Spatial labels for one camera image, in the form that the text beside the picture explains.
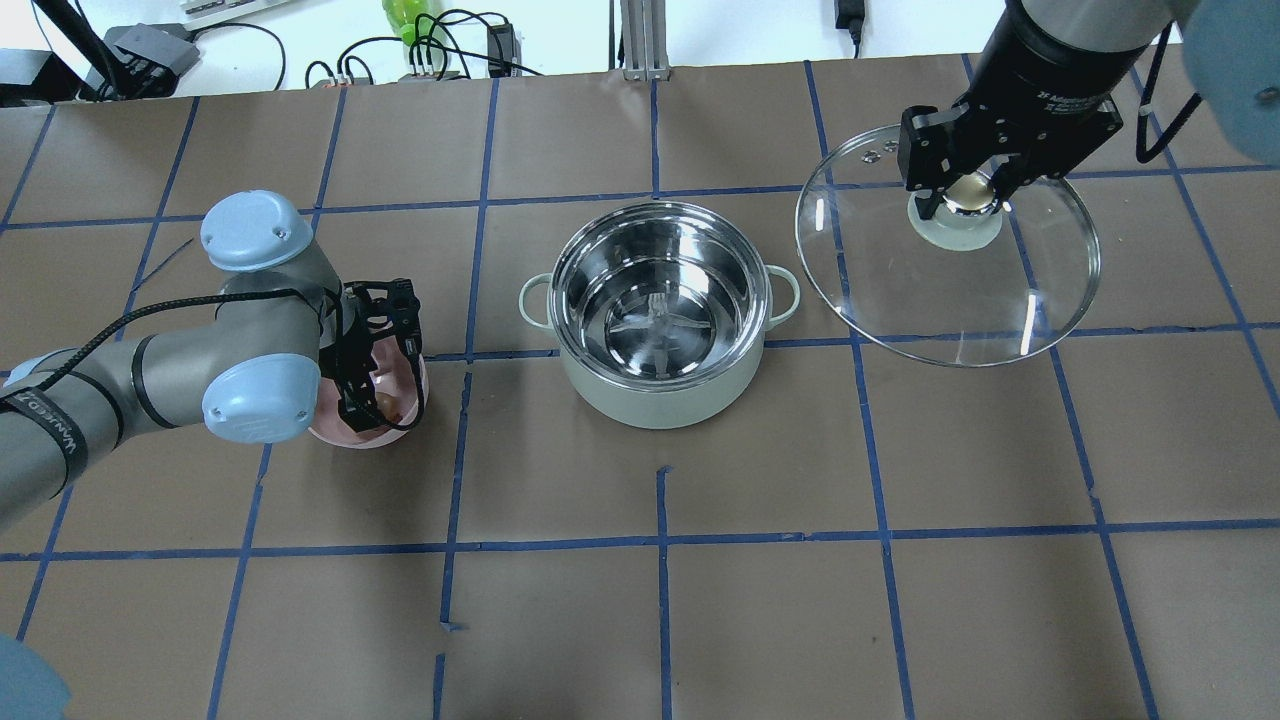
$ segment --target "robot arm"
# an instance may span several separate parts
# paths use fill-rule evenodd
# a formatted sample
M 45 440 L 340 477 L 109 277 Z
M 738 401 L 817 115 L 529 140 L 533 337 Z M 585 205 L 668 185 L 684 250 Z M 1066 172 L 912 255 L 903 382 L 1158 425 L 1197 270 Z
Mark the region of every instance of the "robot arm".
M 228 273 L 219 300 L 253 300 L 220 304 L 206 327 L 52 352 L 9 378 L 0 391 L 0 532 L 141 433 L 204 421 L 232 441 L 293 438 L 311 424 L 321 375 L 338 384 L 348 425 L 387 421 L 369 377 L 371 347 L 394 334 L 416 365 L 408 281 L 344 287 L 311 228 L 266 191 L 219 202 L 201 245 Z M 387 327 L 374 331 L 369 320 L 379 316 Z M 60 369 L 73 355 L 83 357 Z
M 1175 18 L 1188 73 L 1228 137 L 1280 163 L 1280 5 L 1007 0 L 969 90 L 950 109 L 902 113 L 899 168 L 920 217 L 932 219 L 945 191 L 993 158 L 1002 161 L 989 179 L 992 206 L 1074 169 L 1124 124 L 1110 92 Z M 1228 50 L 1248 37 L 1257 41 L 1247 53 Z

